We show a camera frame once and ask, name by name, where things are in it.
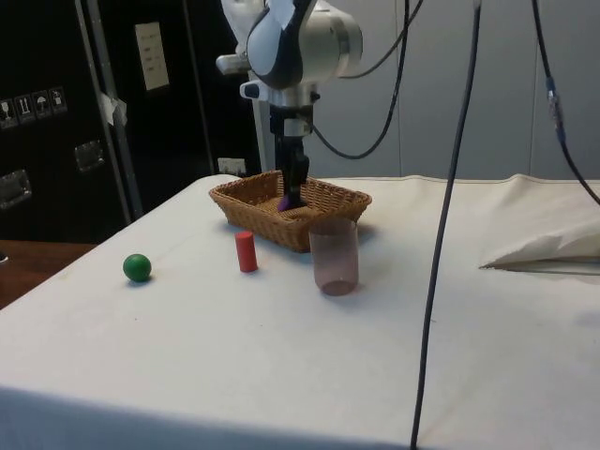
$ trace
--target wicker basket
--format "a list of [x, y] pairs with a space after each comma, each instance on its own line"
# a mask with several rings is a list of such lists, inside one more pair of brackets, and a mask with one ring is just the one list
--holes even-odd
[[332, 217], [356, 221], [371, 203], [367, 194], [313, 178], [302, 186], [307, 206], [279, 212], [282, 195], [281, 172], [261, 173], [210, 191], [229, 223], [298, 252], [310, 251], [308, 230], [314, 222]]

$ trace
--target wall outlet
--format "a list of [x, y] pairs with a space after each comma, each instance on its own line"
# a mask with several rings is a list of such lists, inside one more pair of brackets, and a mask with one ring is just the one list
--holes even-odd
[[246, 161], [240, 157], [220, 157], [218, 160], [219, 173], [241, 176], [246, 174]]

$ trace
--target white wall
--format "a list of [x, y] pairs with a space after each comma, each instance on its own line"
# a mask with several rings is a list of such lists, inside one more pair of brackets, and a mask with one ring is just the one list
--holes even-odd
[[[402, 25], [402, 0], [332, 0], [361, 24], [363, 66], [389, 48]], [[554, 77], [562, 95], [574, 159], [600, 178], [600, 2], [540, 0]], [[361, 161], [331, 154], [316, 137], [306, 141], [311, 174], [445, 177], [456, 133], [469, 60], [473, 0], [425, 0], [409, 33], [395, 122], [382, 146]], [[529, 0], [483, 0], [479, 60], [465, 129], [459, 176], [505, 178], [530, 173], [571, 178], [548, 118]], [[321, 89], [315, 123], [338, 148], [358, 154], [379, 135], [389, 108], [398, 53], [360, 81], [336, 80]], [[267, 108], [262, 121], [268, 130]], [[263, 135], [267, 168], [273, 144]]]

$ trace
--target black cable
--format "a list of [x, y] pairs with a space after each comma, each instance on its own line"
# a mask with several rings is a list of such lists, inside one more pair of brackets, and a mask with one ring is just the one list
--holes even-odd
[[380, 143], [382, 143], [383, 139], [387, 135], [388, 130], [390, 129], [390, 125], [392, 124], [392, 118], [394, 117], [394, 110], [396, 109], [396, 103], [398, 102], [398, 94], [400, 92], [400, 84], [402, 82], [402, 74], [404, 73], [404, 62], [406, 61], [406, 43], [408, 39], [408, 29], [409, 29], [409, 15], [411, 13], [411, 2], [410, 0], [404, 0], [404, 39], [402, 39], [402, 47], [400, 48], [400, 61], [397, 65], [397, 75], [396, 75], [396, 84], [394, 85], [394, 94], [392, 95], [392, 101], [390, 103], [390, 109], [387, 113], [387, 118], [385, 119], [385, 125], [383, 126], [383, 130], [377, 138], [377, 141], [373, 145], [369, 147], [369, 149], [360, 155], [348, 155], [346, 153], [340, 152], [336, 149], [336, 147], [331, 144], [329, 141], [325, 139], [323, 134], [319, 131], [317, 127], [312, 126], [312, 130], [315, 132], [317, 137], [322, 141], [322, 143], [331, 150], [334, 154], [338, 155], [341, 158], [358, 160], [364, 159], [368, 157], [371, 153], [377, 150]]
[[442, 256], [443, 235], [448, 219], [450, 201], [452, 200], [452, 190], [457, 177], [458, 155], [460, 154], [460, 145], [462, 144], [462, 134], [467, 120], [469, 103], [471, 102], [471, 91], [473, 90], [473, 78], [475, 75], [475, 66], [477, 64], [477, 47], [479, 45], [479, 24], [481, 20], [481, 0], [475, 0], [475, 12], [472, 26], [472, 44], [471, 61], [469, 63], [469, 75], [464, 98], [462, 100], [462, 110], [458, 120], [457, 136], [452, 151], [450, 169], [448, 171], [448, 183], [443, 197], [442, 214], [440, 216], [440, 225], [438, 227], [438, 236], [435, 242], [435, 251], [433, 252], [433, 262], [431, 264], [431, 275], [429, 278], [429, 291], [427, 293], [427, 303], [425, 307], [425, 320], [423, 323], [423, 337], [421, 342], [421, 361], [419, 366], [419, 384], [417, 388], [416, 404], [414, 406], [414, 420], [412, 422], [411, 450], [416, 450], [416, 443], [419, 437], [419, 426], [421, 424], [421, 411], [423, 409], [423, 396], [425, 394], [425, 378], [428, 367], [428, 346], [429, 346], [429, 328], [431, 326], [431, 313], [433, 312], [433, 298], [435, 297], [435, 288], [438, 280], [438, 269], [440, 267], [440, 257]]
[[561, 100], [558, 95], [556, 84], [554, 83], [554, 78], [552, 78], [552, 72], [550, 71], [550, 64], [548, 62], [548, 53], [546, 52], [546, 42], [544, 41], [544, 33], [542, 32], [542, 21], [540, 19], [540, 10], [537, 5], [537, 0], [532, 0], [533, 6], [533, 17], [535, 19], [535, 31], [537, 32], [537, 42], [540, 48], [540, 53], [542, 55], [542, 63], [544, 65], [544, 72], [546, 74], [546, 88], [547, 88], [547, 97], [550, 103], [550, 110], [552, 112], [552, 118], [554, 120], [554, 127], [556, 128], [556, 135], [559, 140], [559, 144], [561, 145], [562, 155], [566, 160], [566, 163], [571, 169], [571, 172], [579, 181], [579, 183], [583, 186], [583, 188], [590, 194], [590, 197], [600, 205], [600, 198], [596, 195], [596, 193], [592, 190], [590, 185], [585, 181], [583, 175], [578, 169], [578, 166], [575, 164], [575, 161], [571, 157], [571, 153], [569, 152], [569, 147], [566, 143], [566, 131], [564, 129], [564, 120], [563, 120], [563, 110], [561, 108]]
[[[421, 6], [423, 6], [423, 2], [425, 0], [419, 0], [419, 3], [416, 4], [416, 7], [414, 7], [414, 11], [411, 14], [411, 18], [408, 21], [408, 26], [411, 26], [411, 24], [414, 21], [414, 18], [416, 17], [417, 13], [419, 12], [419, 9], [421, 9]], [[394, 53], [394, 50], [398, 48], [398, 45], [400, 45], [400, 42], [402, 41], [402, 39], [404, 39], [404, 34], [407, 30], [407, 26], [406, 24], [404, 25], [404, 29], [400, 32], [400, 34], [398, 35], [396, 42], [394, 42], [394, 44], [392, 45], [392, 47], [390, 48], [390, 50], [388, 50], [385, 55], [377, 62], [375, 63], [371, 68], [365, 70], [364, 72], [361, 72], [357, 75], [349, 75], [346, 77], [339, 77], [342, 80], [357, 80], [359, 78], [363, 78], [366, 77], [367, 75], [370, 75], [371, 73], [373, 73], [375, 70], [377, 70], [385, 61], [387, 61], [387, 58], [389, 58], [392, 53]]]

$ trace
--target plastic cup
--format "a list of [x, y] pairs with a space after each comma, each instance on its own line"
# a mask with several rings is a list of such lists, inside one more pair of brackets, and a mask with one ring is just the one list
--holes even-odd
[[327, 295], [346, 295], [358, 285], [356, 223], [329, 218], [309, 230], [315, 282]]

